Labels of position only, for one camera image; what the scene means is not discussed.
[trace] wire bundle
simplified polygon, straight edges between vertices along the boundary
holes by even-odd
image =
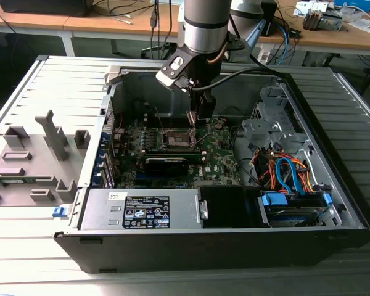
[[[255,164],[255,161],[258,157],[258,154],[260,154],[260,153],[261,152],[258,151],[257,154],[255,155],[255,158],[253,159],[253,164]],[[280,160],[282,158],[285,158],[287,160],[287,162],[280,161],[280,163],[279,163],[279,162],[276,161],[276,159]],[[289,186],[286,183],[283,183],[283,181],[281,180],[281,173],[278,173],[279,165],[285,165],[285,166],[288,165],[288,166],[290,166],[289,162],[292,162],[294,165],[297,165],[297,166],[300,167],[300,168],[297,168],[297,167],[295,168],[295,173],[297,174],[297,176],[301,180],[303,190],[305,192],[314,192],[313,187],[312,187],[311,182],[310,182],[310,172],[306,171],[306,170],[308,170],[308,167],[304,163],[302,163],[299,159],[294,158],[293,156],[291,156],[289,154],[286,154],[286,153],[283,153],[283,152],[272,152],[269,155],[268,170],[265,171],[258,178],[258,183],[262,184],[262,186],[265,187],[266,189],[271,189],[271,190],[277,190],[278,189],[278,192],[282,192],[282,193],[285,193],[285,194],[290,194],[291,190],[290,189],[288,190]],[[294,179],[294,183],[297,182],[297,178],[294,175],[293,171],[292,171],[292,179]],[[279,180],[279,182],[282,184],[283,188],[278,188],[277,180]]]

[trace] wooden table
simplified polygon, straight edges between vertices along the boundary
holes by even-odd
[[[110,0],[110,6],[131,4],[130,0]],[[284,19],[291,23],[291,28],[302,32],[297,44],[297,51],[336,52],[347,54],[370,55],[370,33],[365,33],[348,24],[341,31],[308,31],[302,27],[302,18],[293,18],[293,10],[296,0],[279,0]],[[131,7],[123,7],[116,13],[125,13],[139,7],[150,5],[149,1],[137,2]],[[106,4],[96,8],[102,14],[107,13]],[[169,37],[170,42],[176,41],[178,34],[178,6],[173,6],[173,28]],[[127,40],[150,40],[150,15],[152,8],[132,13],[132,25],[119,22],[114,18],[102,16],[92,12],[86,18],[67,17],[60,15],[38,15],[38,14],[7,14],[0,7],[0,15],[17,32],[36,35],[54,35],[62,38],[68,56],[74,56],[72,37],[103,38],[103,39],[127,39]],[[169,13],[168,6],[160,6],[160,40],[168,33]],[[6,24],[0,19],[0,32],[11,33]],[[260,37],[257,47],[265,51],[277,48],[282,43],[282,37],[277,32],[269,37]]]
[[[340,31],[309,31],[303,29],[303,18],[293,16],[294,0],[277,0],[284,20],[290,27],[301,31],[301,37],[297,45],[300,51],[316,51],[331,53],[349,53],[370,55],[370,33],[359,30],[344,23]],[[281,44],[282,36],[276,32],[269,37],[260,37],[259,42],[266,44]]]

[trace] robot end effector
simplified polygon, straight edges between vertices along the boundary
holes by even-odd
[[[179,40],[176,52],[165,62],[156,78],[167,88],[189,91],[191,110],[196,112],[198,120],[213,115],[216,100],[209,89],[192,91],[193,87],[211,84],[220,74],[226,51],[245,48],[244,42],[228,32],[230,13],[246,19],[252,15],[254,19],[255,8],[262,18],[260,0],[259,3],[255,0],[185,0],[183,46]]]

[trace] blue latch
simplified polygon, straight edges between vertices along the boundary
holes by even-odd
[[[54,218],[67,217],[67,209],[65,207],[56,207],[54,212],[52,213],[52,217]]]
[[[267,192],[261,197],[263,205],[288,205],[285,194],[279,192]]]
[[[329,194],[329,193],[325,193],[324,195],[323,195],[323,199],[325,200],[325,203],[327,204],[327,205],[330,205],[333,201],[332,201],[332,197],[331,197],[331,195]]]

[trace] side panel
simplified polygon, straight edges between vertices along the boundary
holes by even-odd
[[[55,241],[87,273],[311,266],[370,231],[302,231],[79,237]]]

